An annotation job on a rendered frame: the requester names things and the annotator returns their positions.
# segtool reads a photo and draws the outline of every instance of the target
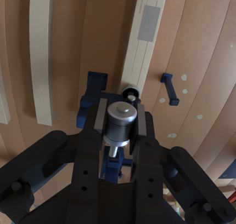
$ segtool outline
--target metal cylinder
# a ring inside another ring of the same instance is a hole
[[[125,146],[129,142],[132,125],[137,117],[137,110],[129,103],[118,101],[108,107],[108,119],[104,140],[112,147]],[[110,154],[115,157],[117,149],[111,148]]]

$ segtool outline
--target red object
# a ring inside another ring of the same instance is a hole
[[[236,200],[236,191],[228,198],[228,200],[232,203]]]

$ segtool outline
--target white paint spot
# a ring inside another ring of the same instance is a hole
[[[182,79],[183,81],[186,81],[187,75],[186,75],[186,74],[182,75],[182,76],[181,76],[181,79]]]
[[[176,135],[175,133],[172,133],[172,134],[169,134],[169,135],[168,135],[168,137],[170,137],[170,138],[176,138],[176,136],[177,136],[177,135]]]
[[[161,99],[159,100],[160,103],[164,103],[165,101],[166,101],[165,98],[161,98]]]
[[[200,114],[200,115],[197,116],[197,118],[198,118],[198,119],[202,119],[203,116]]]

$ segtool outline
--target metal shaft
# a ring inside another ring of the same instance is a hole
[[[118,149],[118,147],[110,146],[109,156],[111,158],[115,158],[116,157],[117,149]]]

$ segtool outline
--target silver cylindrical object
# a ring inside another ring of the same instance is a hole
[[[118,101],[108,107],[104,140],[111,146],[109,156],[115,157],[117,149],[129,142],[132,125],[137,117],[137,110],[129,103]]]

